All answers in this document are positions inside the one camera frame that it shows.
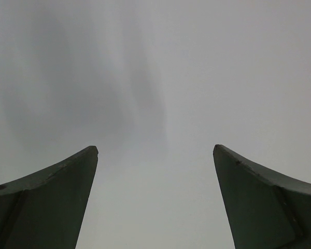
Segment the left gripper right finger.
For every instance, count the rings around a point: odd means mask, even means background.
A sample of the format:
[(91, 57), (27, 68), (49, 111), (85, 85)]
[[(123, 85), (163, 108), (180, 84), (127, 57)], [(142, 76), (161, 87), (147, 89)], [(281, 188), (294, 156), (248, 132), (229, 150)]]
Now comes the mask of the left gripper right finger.
[(311, 184), (217, 144), (215, 169), (235, 248), (311, 248)]

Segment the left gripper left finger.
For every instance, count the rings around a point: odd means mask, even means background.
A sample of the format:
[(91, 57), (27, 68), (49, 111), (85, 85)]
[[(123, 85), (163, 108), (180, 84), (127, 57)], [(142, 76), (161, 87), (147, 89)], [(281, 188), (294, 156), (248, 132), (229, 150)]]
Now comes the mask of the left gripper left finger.
[(75, 248), (98, 161), (96, 146), (0, 184), (0, 248)]

